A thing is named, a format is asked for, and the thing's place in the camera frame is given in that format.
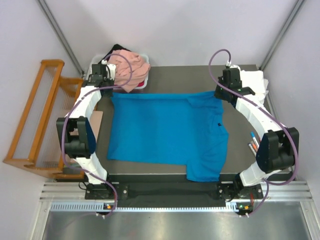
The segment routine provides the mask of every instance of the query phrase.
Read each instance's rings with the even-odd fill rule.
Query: mesh panel
[[[55,73],[55,67],[48,67],[43,72],[34,101],[14,152],[14,159],[27,159],[29,156]]]
[[[39,156],[36,161],[36,167],[39,168],[57,168],[61,149],[57,133],[56,121],[64,117],[74,105],[75,98],[59,88],[52,108],[52,113],[44,134],[43,142],[40,148]]]

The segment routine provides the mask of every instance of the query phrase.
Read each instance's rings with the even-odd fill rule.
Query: gray floor
[[[43,240],[311,239],[299,202],[266,202],[250,218],[231,212],[116,212],[103,220],[83,212],[50,212],[43,236]]]
[[[242,65],[242,70],[254,71],[255,65]],[[224,66],[212,66],[213,74],[222,75]],[[216,84],[210,78],[207,66],[162,66],[152,67],[145,93],[200,93],[213,91]],[[248,147],[251,141],[252,126],[230,104],[223,103],[223,124],[229,132],[228,153],[222,173],[238,173],[249,167],[255,158]],[[107,97],[98,103],[97,109],[103,111],[99,137],[97,141],[97,156],[102,166],[111,174],[184,174],[185,166],[168,164],[148,164],[139,162],[106,160],[113,104]]]

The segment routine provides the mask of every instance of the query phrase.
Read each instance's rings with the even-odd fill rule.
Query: metal post
[[[294,19],[296,18],[298,12],[300,11],[300,9],[302,8],[303,4],[305,3],[306,0],[297,0],[288,16],[288,18],[286,19],[286,21],[284,22],[280,32],[278,33],[278,35],[276,36],[275,40],[273,41],[267,55],[265,56],[261,67],[259,67],[260,70],[264,71],[270,61],[270,59],[272,58],[272,56],[274,55],[276,49],[278,48],[281,40],[284,38],[285,34],[287,33],[289,27],[291,26],[291,24],[293,23]]]
[[[61,31],[54,15],[52,14],[49,6],[47,5],[45,0],[36,0],[42,9],[45,17],[47,18],[48,22],[50,23],[51,27],[53,28],[53,31],[55,32],[56,36],[60,40],[63,48],[65,49],[66,53],[69,55],[74,67],[77,69],[77,71],[81,74],[81,76],[84,74],[83,69],[81,68],[80,63],[78,62],[74,52],[72,51],[66,37],[64,36],[63,32]]]

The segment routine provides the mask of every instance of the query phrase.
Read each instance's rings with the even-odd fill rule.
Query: blue marker
[[[259,142],[257,141],[253,131],[251,132],[251,137],[252,137],[252,140],[253,140],[254,144],[256,145],[256,147],[259,148]]]

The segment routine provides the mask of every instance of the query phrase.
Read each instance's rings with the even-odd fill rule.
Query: marker
[[[253,153],[254,156],[257,155],[256,151],[254,150],[254,147],[251,145],[251,143],[248,143],[249,148],[251,149],[251,152]]]
[[[257,146],[255,145],[254,141],[251,141],[250,144],[251,144],[251,146],[253,147],[254,151],[257,153],[257,152],[258,152],[258,148],[257,148]]]
[[[253,142],[255,143],[256,147],[259,148],[259,142],[257,141],[254,132],[251,132],[251,137],[253,139]]]

